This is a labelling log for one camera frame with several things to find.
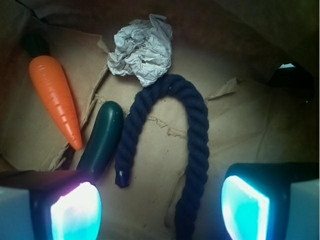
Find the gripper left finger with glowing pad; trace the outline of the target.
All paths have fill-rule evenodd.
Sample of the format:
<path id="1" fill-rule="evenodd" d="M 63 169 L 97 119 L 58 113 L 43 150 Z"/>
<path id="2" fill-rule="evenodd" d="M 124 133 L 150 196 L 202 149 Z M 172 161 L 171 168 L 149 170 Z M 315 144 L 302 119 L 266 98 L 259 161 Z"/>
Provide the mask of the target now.
<path id="1" fill-rule="evenodd" d="M 95 240 L 102 200 L 84 171 L 3 171 L 0 174 L 2 240 Z"/>

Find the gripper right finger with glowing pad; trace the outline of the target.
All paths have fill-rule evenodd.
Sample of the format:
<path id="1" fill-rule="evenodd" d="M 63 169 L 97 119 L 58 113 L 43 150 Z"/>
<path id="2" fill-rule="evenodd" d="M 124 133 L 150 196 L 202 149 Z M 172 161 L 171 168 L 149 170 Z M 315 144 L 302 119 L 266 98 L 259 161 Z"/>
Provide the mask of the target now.
<path id="1" fill-rule="evenodd" d="M 221 211 L 231 240 L 318 240 L 319 164 L 235 163 L 222 184 Z"/>

